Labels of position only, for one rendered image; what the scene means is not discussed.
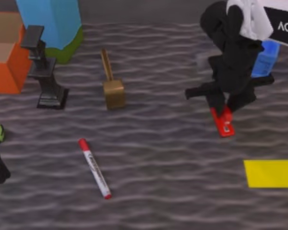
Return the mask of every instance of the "red and white marker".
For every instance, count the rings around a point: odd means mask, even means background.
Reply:
[[[84,138],[81,138],[78,141],[78,143],[80,145],[80,148],[82,149],[82,152],[85,156],[85,159],[86,159],[88,165],[90,166],[92,174],[95,177],[95,180],[98,184],[98,187],[99,187],[103,197],[105,199],[110,199],[112,197],[110,189],[109,189],[103,175],[101,174],[101,171],[100,171],[98,165],[96,164],[96,161],[92,155],[92,152],[90,151],[90,148],[88,147],[86,140]]]

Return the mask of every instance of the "green base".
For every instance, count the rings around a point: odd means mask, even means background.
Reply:
[[[57,63],[59,64],[67,64],[71,60],[73,54],[75,53],[76,49],[79,47],[82,41],[83,31],[81,26],[75,38],[63,50],[56,48],[46,48],[46,56],[56,58]]]

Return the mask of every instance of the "orange bin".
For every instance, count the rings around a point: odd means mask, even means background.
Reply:
[[[0,12],[0,93],[21,93],[30,70],[29,51],[20,47],[25,28],[19,13]]]

